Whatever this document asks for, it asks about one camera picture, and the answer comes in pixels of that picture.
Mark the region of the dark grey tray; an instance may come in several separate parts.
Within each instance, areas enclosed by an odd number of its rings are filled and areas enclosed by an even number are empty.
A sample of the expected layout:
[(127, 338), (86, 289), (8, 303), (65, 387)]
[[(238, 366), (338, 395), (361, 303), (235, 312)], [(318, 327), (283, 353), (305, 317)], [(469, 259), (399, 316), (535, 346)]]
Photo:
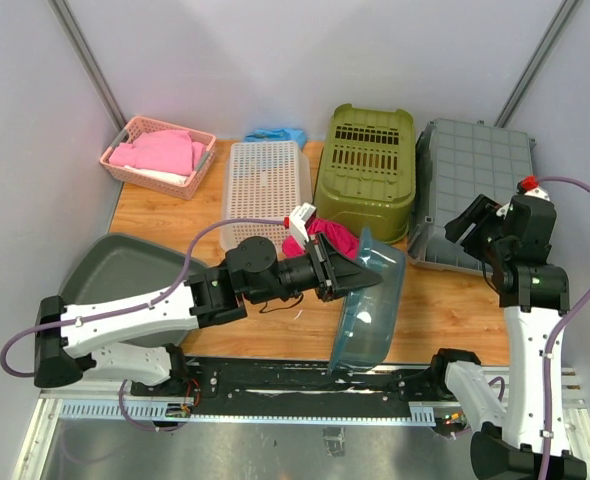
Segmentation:
[(79, 358), (118, 342), (180, 345), (197, 327), (189, 318), (188, 290), (177, 288), (152, 308), (147, 303), (177, 279), (184, 260), (182, 253), (125, 234), (98, 240), (60, 293), (67, 307), (62, 318), (82, 321), (62, 329), (66, 353)]

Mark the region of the large grey plastic bin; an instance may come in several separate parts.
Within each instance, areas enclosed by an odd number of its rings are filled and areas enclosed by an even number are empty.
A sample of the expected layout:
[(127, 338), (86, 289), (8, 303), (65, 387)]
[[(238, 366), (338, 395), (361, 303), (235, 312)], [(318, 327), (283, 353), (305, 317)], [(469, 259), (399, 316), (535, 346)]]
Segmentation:
[(481, 263), (445, 238), (446, 224), (483, 194), (504, 205), (533, 174), (527, 133), (435, 119), (416, 142), (416, 194), (407, 253), (419, 267), (481, 275)]

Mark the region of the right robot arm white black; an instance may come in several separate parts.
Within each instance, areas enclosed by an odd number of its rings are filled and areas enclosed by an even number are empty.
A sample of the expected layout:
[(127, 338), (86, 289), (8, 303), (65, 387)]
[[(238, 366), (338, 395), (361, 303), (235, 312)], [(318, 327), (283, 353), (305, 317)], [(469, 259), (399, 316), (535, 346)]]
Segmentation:
[(478, 195), (445, 227), (447, 240), (491, 267), (509, 336), (507, 401), (500, 401), (470, 351), (440, 349), (427, 377), (435, 397), (459, 402), (479, 479), (588, 476), (586, 463), (571, 452), (563, 419), (557, 328), (570, 299), (567, 273), (548, 261), (556, 218), (548, 195), (534, 189), (505, 205)]

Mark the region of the white perforated basket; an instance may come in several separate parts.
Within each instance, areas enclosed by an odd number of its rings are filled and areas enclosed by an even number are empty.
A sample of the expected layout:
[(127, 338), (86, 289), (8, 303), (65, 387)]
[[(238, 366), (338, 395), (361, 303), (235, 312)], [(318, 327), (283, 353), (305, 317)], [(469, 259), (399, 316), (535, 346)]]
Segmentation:
[(310, 163), (296, 142), (231, 146), (222, 195), (224, 219), (283, 220), (296, 206), (311, 201)]

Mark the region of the clear plastic container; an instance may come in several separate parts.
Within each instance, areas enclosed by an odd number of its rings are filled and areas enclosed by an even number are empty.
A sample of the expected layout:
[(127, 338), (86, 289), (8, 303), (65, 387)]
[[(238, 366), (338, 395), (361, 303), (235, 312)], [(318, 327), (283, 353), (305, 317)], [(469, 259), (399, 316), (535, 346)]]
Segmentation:
[(382, 363), (391, 347), (402, 298), (406, 257), (401, 250), (361, 231), (356, 260), (382, 281), (344, 300), (328, 371), (367, 371)]

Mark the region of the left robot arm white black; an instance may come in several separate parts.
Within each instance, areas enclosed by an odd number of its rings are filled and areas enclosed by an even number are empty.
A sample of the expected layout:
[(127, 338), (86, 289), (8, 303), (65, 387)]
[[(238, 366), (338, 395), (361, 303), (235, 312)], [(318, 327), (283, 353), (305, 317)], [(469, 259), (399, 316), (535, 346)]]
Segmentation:
[(287, 301), (307, 290), (329, 302), (378, 285), (379, 273), (346, 257), (319, 234), (304, 254), (281, 260), (268, 239), (253, 236), (225, 254), (216, 267), (182, 281), (176, 289), (97, 304), (44, 298), (35, 336), (34, 384), (68, 386), (83, 378), (130, 380), (182, 393), (189, 371), (181, 348), (141, 347), (132, 339), (161, 332), (192, 331), (243, 319), (247, 304)]

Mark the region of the green plastic basin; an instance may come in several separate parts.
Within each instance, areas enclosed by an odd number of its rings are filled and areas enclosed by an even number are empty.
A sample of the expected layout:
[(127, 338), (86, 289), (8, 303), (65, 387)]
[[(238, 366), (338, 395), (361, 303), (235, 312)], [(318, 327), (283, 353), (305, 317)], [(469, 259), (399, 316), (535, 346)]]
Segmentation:
[(394, 244), (409, 230), (416, 194), (411, 114), (337, 107), (321, 152), (313, 203), (317, 215), (358, 236)]

